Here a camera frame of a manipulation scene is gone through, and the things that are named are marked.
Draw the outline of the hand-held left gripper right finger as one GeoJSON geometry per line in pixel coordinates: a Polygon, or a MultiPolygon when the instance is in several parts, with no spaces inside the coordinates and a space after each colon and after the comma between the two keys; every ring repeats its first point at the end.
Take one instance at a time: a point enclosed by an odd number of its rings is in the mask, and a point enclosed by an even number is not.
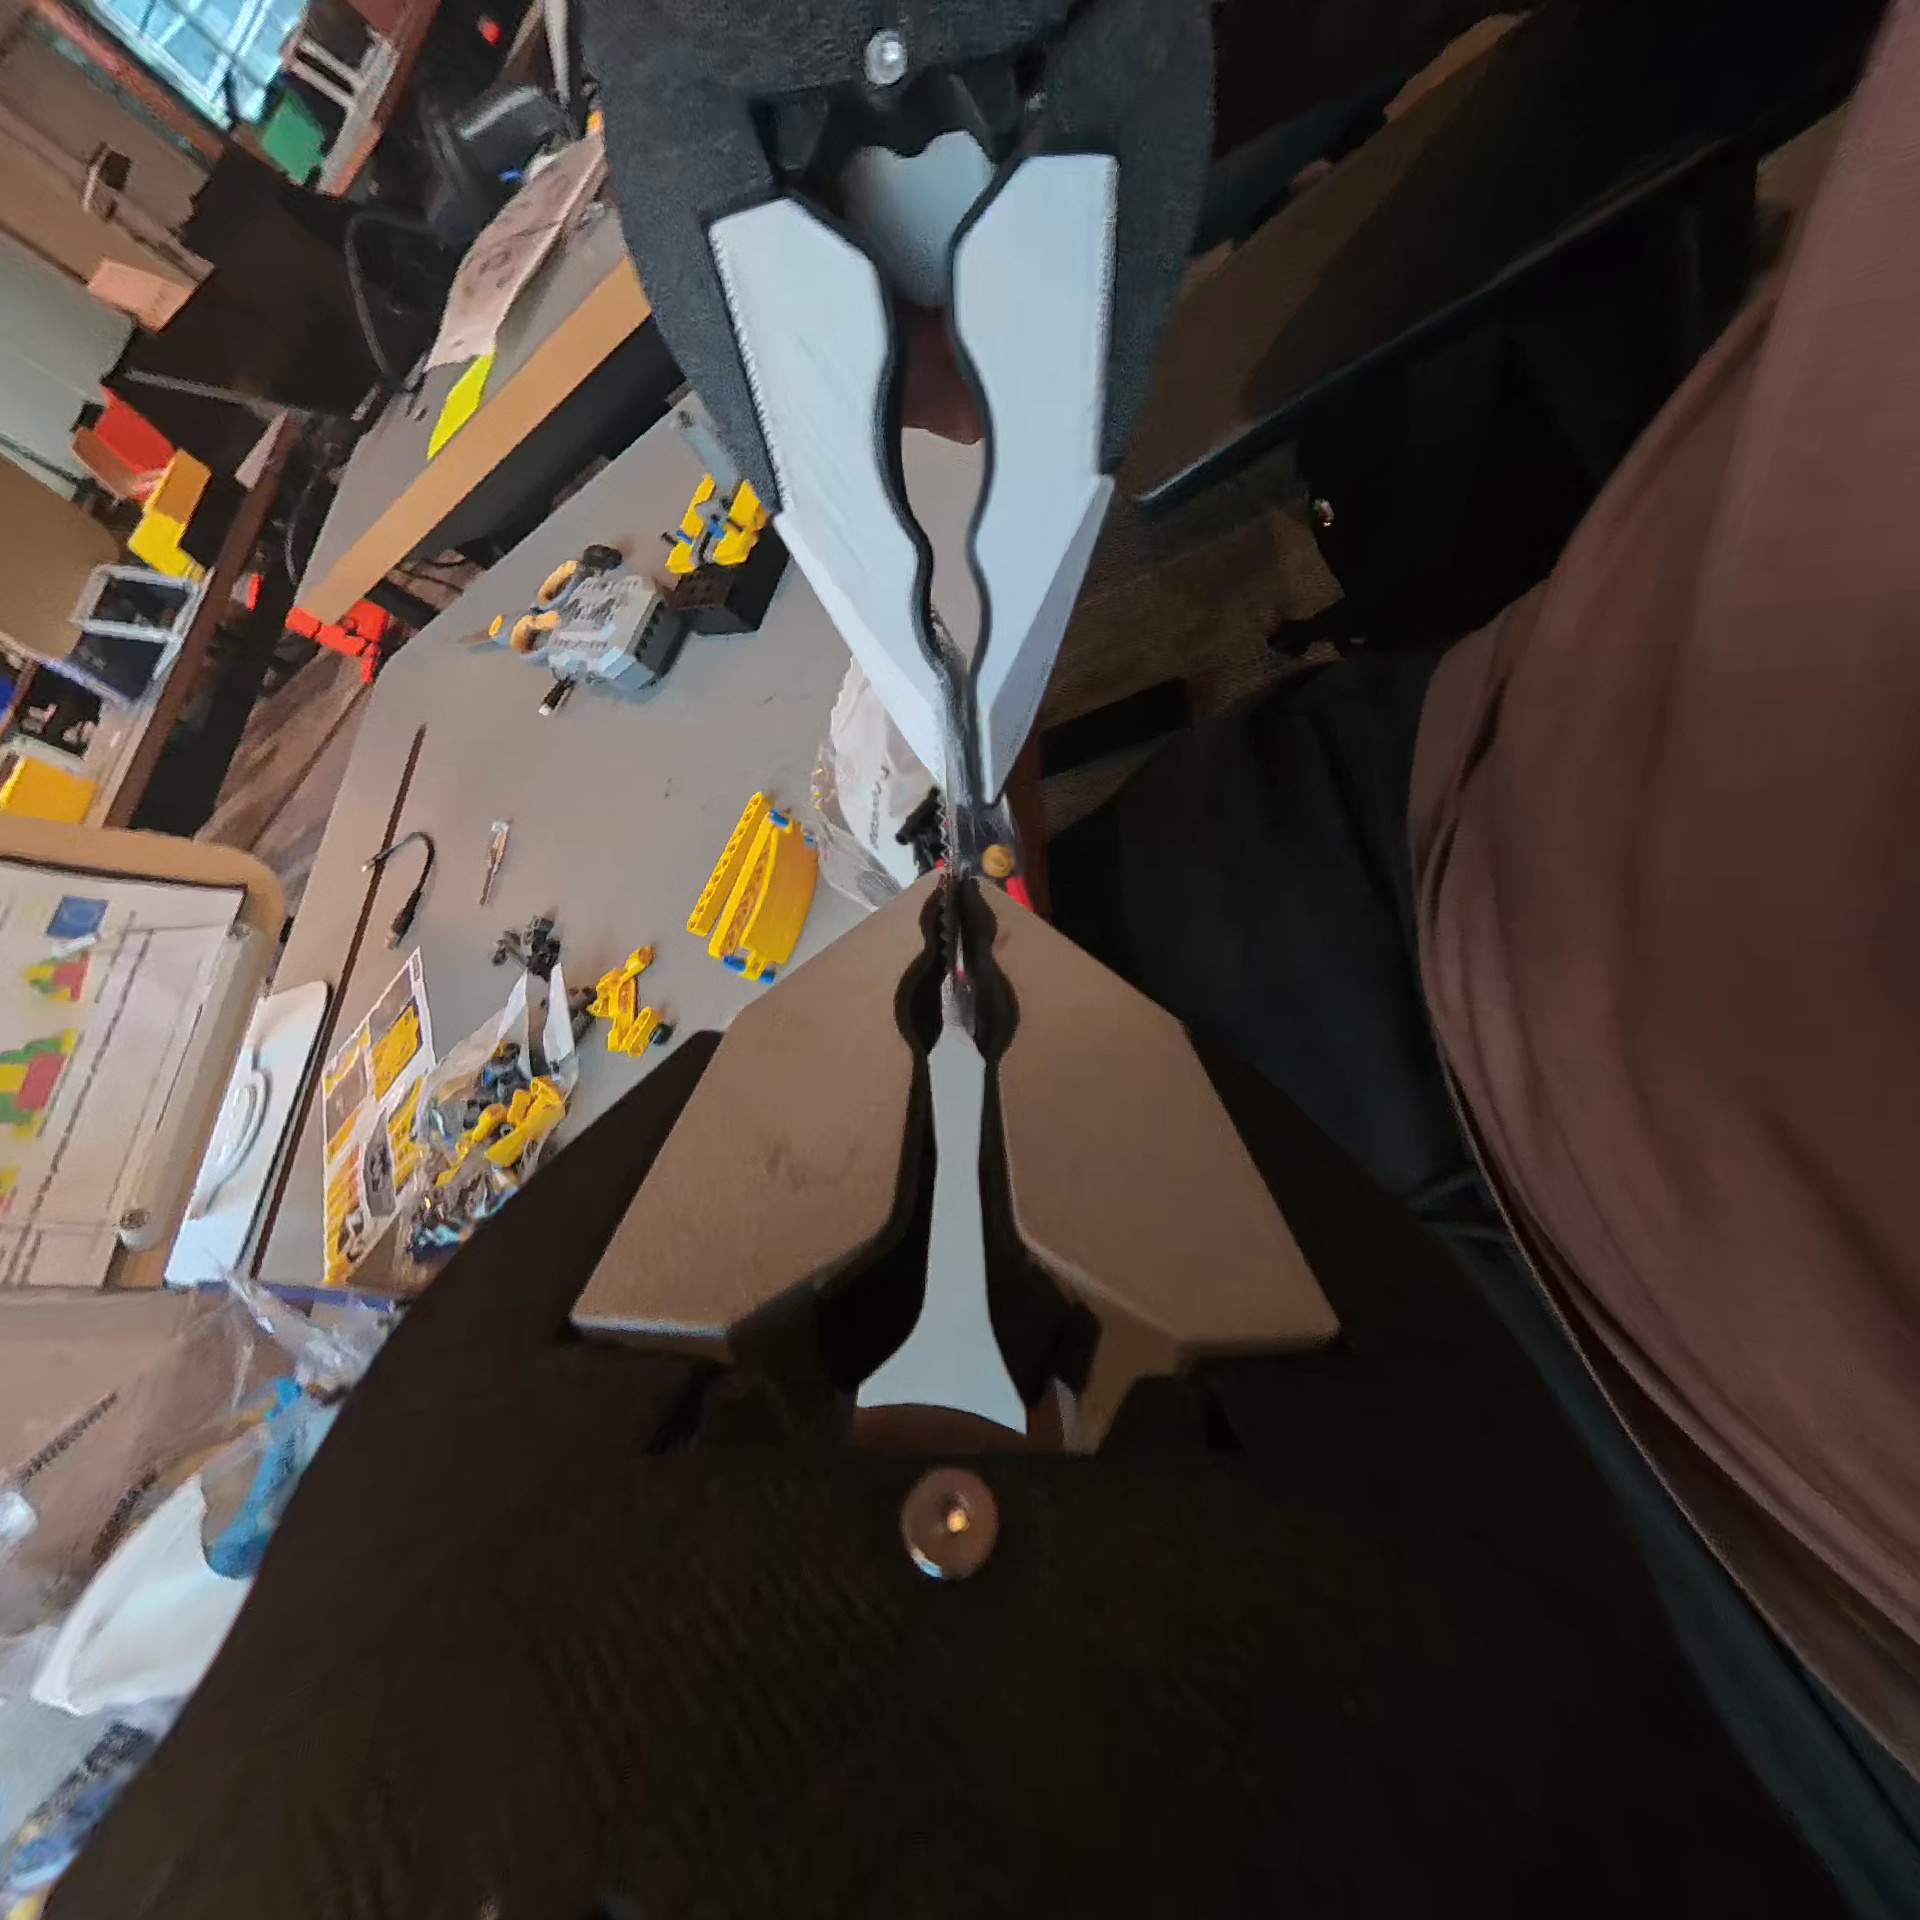
{"type": "Polygon", "coordinates": [[[1060,1310],[1031,1342],[1068,1447],[1097,1450],[1143,1382],[1331,1351],[1332,1301],[1182,1022],[988,881],[971,988],[984,1185],[1060,1310]]]}

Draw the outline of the person's brown shirt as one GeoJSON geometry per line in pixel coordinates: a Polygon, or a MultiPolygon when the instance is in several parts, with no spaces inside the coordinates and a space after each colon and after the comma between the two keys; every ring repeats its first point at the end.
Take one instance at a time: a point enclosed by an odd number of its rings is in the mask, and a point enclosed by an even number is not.
{"type": "Polygon", "coordinates": [[[1409,835],[1478,1162],[1622,1424],[1916,1772],[1919,17],[1788,256],[1428,687],[1409,835]]]}

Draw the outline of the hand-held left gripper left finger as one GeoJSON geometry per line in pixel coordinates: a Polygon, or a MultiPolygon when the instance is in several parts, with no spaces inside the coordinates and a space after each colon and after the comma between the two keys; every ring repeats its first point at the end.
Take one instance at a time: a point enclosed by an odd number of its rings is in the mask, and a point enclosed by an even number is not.
{"type": "Polygon", "coordinates": [[[945,882],[922,878],[735,1016],[570,1320],[862,1385],[925,1303],[945,882]]]}

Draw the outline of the black office chair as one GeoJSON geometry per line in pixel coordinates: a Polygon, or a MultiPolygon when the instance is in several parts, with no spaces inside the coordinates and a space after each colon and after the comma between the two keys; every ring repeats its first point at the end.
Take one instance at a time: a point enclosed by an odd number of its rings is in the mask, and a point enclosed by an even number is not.
{"type": "Polygon", "coordinates": [[[541,162],[585,136],[574,115],[533,83],[492,87],[461,111],[423,109],[421,209],[365,204],[342,241],[353,312],[393,390],[429,373],[454,276],[483,229],[541,162]]]}

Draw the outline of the yellow curved panel, blue pin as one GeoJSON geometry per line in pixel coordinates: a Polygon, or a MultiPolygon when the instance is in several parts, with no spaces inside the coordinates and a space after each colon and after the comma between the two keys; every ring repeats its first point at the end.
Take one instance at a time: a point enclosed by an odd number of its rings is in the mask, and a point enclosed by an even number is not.
{"type": "Polygon", "coordinates": [[[768,896],[753,929],[754,967],[738,972],[751,982],[770,982],[793,961],[801,944],[804,925],[819,888],[821,861],[812,832],[793,814],[791,832],[785,841],[768,896]]]}

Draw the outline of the yellow and black sticker sheet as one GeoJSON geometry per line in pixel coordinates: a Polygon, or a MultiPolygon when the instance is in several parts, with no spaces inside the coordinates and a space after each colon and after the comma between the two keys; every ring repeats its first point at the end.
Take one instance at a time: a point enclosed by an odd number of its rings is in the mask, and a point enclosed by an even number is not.
{"type": "Polygon", "coordinates": [[[402,1213],[436,1060],[425,962],[413,951],[320,1076],[324,1288],[347,1288],[402,1213]]]}

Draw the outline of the person's dark trousers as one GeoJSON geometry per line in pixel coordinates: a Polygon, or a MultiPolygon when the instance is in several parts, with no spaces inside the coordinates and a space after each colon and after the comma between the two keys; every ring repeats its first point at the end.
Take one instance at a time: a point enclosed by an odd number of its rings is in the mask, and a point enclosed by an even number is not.
{"type": "Polygon", "coordinates": [[[1446,645],[1298,673],[1156,748],[1049,850],[1054,925],[1260,1073],[1428,1229],[1502,1235],[1420,979],[1410,785],[1446,645]]]}

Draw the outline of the orange plastic object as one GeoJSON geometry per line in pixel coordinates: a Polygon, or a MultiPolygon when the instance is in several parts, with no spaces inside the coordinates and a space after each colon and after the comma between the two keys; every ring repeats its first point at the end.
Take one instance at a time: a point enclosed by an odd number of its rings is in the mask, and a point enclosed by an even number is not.
{"type": "Polygon", "coordinates": [[[285,631],[356,662],[369,683],[408,634],[399,616],[369,599],[354,603],[336,620],[323,620],[302,606],[290,606],[285,631]]]}

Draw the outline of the long yellow beam with holes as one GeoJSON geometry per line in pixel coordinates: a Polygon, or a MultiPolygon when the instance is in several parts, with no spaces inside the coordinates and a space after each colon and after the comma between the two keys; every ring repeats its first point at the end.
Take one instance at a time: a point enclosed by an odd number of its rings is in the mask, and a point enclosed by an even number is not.
{"type": "Polygon", "coordinates": [[[685,929],[692,938],[702,942],[710,942],[714,938],[725,910],[748,873],[760,828],[770,810],[772,802],[764,790],[754,793],[741,810],[741,817],[733,826],[733,832],[713,873],[709,874],[707,884],[687,914],[685,929]]]}

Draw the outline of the grey battery box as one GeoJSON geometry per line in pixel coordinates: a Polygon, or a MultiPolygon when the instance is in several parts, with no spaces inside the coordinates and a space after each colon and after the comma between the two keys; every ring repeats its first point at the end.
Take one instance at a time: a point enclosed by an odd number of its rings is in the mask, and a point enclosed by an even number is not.
{"type": "Polygon", "coordinates": [[[644,698],[672,673],[689,634],[689,615],[650,575],[597,575],[564,600],[543,661],[557,683],[644,698]]]}

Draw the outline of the partly built brick robot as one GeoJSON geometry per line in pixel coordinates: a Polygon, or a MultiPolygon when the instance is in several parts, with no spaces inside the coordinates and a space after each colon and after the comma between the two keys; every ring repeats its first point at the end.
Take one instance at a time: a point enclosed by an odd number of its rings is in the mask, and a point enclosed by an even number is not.
{"type": "Polygon", "coordinates": [[[702,474],[664,534],[662,600],[689,633],[754,634],[788,570],[788,550],[753,483],[702,474]]]}

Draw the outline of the grey and yellow scissors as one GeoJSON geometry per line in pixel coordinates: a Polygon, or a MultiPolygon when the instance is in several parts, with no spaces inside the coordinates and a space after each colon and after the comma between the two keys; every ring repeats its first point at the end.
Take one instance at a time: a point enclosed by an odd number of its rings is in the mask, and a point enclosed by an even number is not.
{"type": "Polygon", "coordinates": [[[484,631],[463,637],[461,645],[471,650],[483,645],[498,645],[523,658],[541,655],[549,647],[550,637],[560,631],[564,615],[576,600],[581,588],[603,570],[604,569],[590,562],[586,552],[564,561],[564,564],[547,575],[533,600],[521,612],[494,616],[484,631]]]}

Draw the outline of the monitor with beige frame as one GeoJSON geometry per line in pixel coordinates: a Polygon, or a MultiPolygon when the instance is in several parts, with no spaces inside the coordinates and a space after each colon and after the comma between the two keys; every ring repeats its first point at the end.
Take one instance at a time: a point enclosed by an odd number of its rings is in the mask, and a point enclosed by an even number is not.
{"type": "Polygon", "coordinates": [[[5,1294],[162,1284],[282,925],[249,852],[5,817],[5,1294]]]}

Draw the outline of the clear bag of black pins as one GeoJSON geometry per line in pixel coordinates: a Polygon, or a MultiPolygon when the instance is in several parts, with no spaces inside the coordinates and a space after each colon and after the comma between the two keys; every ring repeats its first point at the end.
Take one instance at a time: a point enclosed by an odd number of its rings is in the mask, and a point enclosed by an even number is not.
{"type": "Polygon", "coordinates": [[[1035,900],[1018,806],[948,799],[880,689],[850,662],[815,758],[807,826],[852,925],[904,904],[909,955],[939,962],[946,1021],[983,1041],[997,995],[988,896],[1035,900]]]}

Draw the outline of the clear bag of yellow parts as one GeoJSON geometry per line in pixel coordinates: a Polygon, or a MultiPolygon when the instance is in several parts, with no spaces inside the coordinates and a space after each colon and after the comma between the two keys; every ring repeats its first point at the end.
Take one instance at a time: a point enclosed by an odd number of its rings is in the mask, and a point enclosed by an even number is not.
{"type": "Polygon", "coordinates": [[[436,1277],[557,1150],[579,1087],[562,972],[517,979],[500,1010],[433,1069],[417,1101],[413,1173],[400,1190],[399,1273],[436,1277]]]}

